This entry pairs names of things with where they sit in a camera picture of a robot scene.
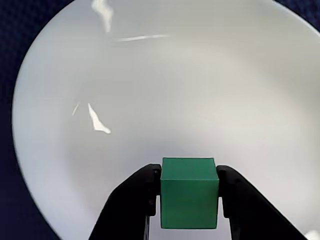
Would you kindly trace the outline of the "black serrated gripper finger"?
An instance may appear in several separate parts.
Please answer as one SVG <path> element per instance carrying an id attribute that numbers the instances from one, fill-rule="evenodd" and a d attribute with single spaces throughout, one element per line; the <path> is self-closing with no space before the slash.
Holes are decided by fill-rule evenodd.
<path id="1" fill-rule="evenodd" d="M 223 215 L 233 240 L 303 240 L 295 228 L 247 179 L 227 165 L 216 167 Z"/>

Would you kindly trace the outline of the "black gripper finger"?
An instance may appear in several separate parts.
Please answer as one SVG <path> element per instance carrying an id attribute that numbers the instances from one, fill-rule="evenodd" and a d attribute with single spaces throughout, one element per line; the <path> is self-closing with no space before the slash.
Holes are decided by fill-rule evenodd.
<path id="1" fill-rule="evenodd" d="M 156 215 L 161 188 L 160 164 L 147 164 L 109 195 L 90 240 L 148 240 L 150 217 Z"/>

